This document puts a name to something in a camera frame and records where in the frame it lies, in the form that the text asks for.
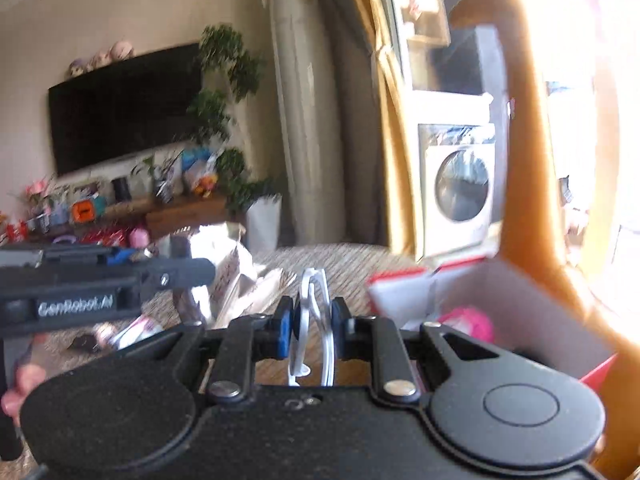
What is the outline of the person's left hand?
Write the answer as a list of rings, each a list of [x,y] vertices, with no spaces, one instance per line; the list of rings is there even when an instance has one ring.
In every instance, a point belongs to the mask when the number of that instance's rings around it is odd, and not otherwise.
[[[26,398],[48,377],[44,348],[47,339],[48,335],[41,333],[2,341],[1,377],[6,386],[1,393],[1,408],[14,427],[21,425],[20,414]]]

